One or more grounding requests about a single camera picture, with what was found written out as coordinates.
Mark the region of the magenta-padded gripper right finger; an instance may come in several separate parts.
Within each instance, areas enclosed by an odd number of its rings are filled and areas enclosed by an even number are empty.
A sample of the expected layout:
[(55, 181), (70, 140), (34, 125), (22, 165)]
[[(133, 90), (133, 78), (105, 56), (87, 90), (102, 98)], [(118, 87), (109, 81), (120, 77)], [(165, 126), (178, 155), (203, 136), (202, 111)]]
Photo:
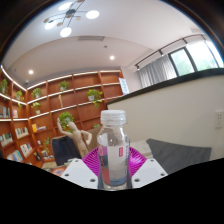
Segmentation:
[(130, 148), (128, 164), (129, 189), (141, 188), (167, 176), (167, 172), (154, 159), (147, 159), (134, 148)]

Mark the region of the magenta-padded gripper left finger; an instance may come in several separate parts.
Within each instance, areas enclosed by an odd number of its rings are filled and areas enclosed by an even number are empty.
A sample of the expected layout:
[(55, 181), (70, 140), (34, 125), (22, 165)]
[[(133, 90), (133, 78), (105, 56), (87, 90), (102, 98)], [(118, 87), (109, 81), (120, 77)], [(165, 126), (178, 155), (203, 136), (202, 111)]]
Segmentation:
[(97, 189), (99, 175), (100, 162), (95, 148), (82, 159), (73, 159), (61, 177), (83, 188)]

